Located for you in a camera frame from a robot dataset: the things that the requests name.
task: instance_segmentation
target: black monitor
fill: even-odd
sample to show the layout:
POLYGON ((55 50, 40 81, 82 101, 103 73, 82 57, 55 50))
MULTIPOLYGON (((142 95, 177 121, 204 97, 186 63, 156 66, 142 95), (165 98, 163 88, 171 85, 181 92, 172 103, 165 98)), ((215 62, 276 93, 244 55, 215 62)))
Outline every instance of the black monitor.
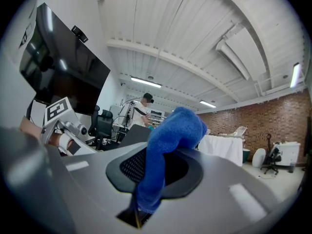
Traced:
POLYGON ((68 97, 73 109, 83 114, 93 113, 110 72, 45 3, 37 8, 20 71, 37 101, 49 105, 68 97))

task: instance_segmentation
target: man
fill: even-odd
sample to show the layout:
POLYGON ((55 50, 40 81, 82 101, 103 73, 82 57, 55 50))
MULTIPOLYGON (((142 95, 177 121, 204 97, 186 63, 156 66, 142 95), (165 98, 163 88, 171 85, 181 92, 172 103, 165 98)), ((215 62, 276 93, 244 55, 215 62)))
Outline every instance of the man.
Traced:
POLYGON ((151 114, 146 113, 146 108, 149 107, 152 103, 153 96, 149 93, 146 93, 143 96, 141 102, 136 102, 133 109, 132 122, 129 126, 129 129, 133 125, 145 126, 148 127, 148 118, 151 117, 151 114))
POLYGON ((148 127, 149 129, 153 130, 155 128, 155 123, 152 123, 151 126, 148 127))

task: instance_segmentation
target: fluorescent light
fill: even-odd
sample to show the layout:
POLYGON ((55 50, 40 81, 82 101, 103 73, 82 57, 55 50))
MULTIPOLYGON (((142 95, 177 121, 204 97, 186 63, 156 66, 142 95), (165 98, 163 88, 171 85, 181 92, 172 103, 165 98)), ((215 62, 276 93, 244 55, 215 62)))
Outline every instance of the fluorescent light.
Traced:
POLYGON ((49 31, 53 31, 52 10, 49 7, 47 7, 47 20, 48 20, 49 31))
POLYGON ((61 59, 61 60, 59 60, 59 62, 60 62, 60 64, 61 64, 62 68, 63 68, 64 70, 67 70, 67 66, 66 66, 64 60, 61 59))
POLYGON ((207 102, 205 102, 205 101, 203 101, 203 100, 201 100, 200 103, 201 103, 201 104, 204 104, 204 105, 206 105, 206 106, 209 106, 209 107, 213 107, 213 108, 216 107, 216 106, 213 106, 213 105, 211 105, 211 104, 209 104, 209 103, 207 103, 207 102))
POLYGON ((301 65, 299 63, 296 63, 293 66, 291 88, 293 88, 298 83, 298 79, 300 76, 300 69, 301 69, 301 65))
POLYGON ((161 85, 159 85, 157 83, 153 83, 153 82, 150 82, 150 81, 142 80, 142 79, 139 79, 139 78, 131 77, 131 80, 137 81, 137 82, 140 82, 140 83, 144 83, 146 85, 150 85, 150 86, 153 86, 153 87, 156 87, 156 88, 161 88, 161 85))
POLYGON ((30 46, 33 48, 33 49, 36 49, 36 47, 34 46, 34 44, 31 42, 30 43, 30 46))

